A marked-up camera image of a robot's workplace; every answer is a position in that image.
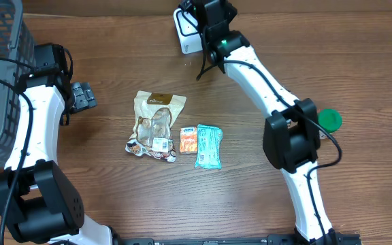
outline wall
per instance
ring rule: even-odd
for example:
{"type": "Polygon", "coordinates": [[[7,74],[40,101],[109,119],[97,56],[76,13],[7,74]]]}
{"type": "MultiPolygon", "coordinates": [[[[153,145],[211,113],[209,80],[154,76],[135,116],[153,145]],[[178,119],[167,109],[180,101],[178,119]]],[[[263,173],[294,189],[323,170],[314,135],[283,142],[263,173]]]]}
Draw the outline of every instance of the wall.
{"type": "MultiPolygon", "coordinates": [[[[392,11],[392,0],[230,0],[239,13],[392,11]]],[[[177,0],[23,0],[29,14],[128,16],[172,14],[177,0]]]]}

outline wooden table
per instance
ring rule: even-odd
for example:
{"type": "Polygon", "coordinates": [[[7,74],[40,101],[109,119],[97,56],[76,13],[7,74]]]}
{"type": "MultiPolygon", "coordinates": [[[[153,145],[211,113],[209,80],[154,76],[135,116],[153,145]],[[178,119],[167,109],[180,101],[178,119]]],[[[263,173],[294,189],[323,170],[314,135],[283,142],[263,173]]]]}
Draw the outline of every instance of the wooden table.
{"type": "MultiPolygon", "coordinates": [[[[264,118],[219,70],[195,80],[201,55],[181,53],[170,16],[25,21],[38,43],[70,49],[74,80],[90,82],[97,96],[97,108],[60,128],[58,147],[89,216],[124,238],[293,231],[287,186],[261,147],[264,118]],[[126,153],[137,91],[187,96],[172,128],[176,143],[180,127],[219,126],[223,168],[194,169],[195,155],[164,163],[126,153]]],[[[363,244],[392,244],[392,12],[241,15],[232,29],[299,98],[341,112],[343,161],[319,172],[328,217],[363,244]]],[[[318,153],[321,162],[336,156],[327,141],[318,153]]]]}

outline green round cap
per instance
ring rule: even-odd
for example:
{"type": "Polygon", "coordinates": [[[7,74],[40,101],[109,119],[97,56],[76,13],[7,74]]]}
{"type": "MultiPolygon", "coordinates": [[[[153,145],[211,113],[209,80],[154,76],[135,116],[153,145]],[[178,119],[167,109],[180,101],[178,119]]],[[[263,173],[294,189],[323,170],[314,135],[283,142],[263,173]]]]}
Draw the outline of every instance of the green round cap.
{"type": "Polygon", "coordinates": [[[324,109],[318,114],[318,123],[328,133],[337,131],[341,127],[342,122],[340,113],[334,109],[324,109]]]}

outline light blue package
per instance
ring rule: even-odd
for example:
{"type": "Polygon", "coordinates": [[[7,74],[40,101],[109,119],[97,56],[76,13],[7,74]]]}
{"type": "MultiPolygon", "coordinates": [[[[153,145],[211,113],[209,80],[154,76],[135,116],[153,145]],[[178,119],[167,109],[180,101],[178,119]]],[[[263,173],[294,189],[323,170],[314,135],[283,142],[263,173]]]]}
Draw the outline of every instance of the light blue package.
{"type": "Polygon", "coordinates": [[[195,167],[221,169],[220,149],[222,129],[205,125],[197,126],[197,160],[195,167]]]}

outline orange packet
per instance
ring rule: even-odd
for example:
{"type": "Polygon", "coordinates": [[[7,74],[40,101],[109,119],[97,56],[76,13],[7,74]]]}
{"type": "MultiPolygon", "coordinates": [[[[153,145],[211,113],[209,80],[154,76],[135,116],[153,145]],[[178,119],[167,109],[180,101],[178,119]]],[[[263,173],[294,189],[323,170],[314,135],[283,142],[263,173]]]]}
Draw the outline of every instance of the orange packet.
{"type": "Polygon", "coordinates": [[[197,153],[197,127],[181,128],[181,153],[197,153]]]}

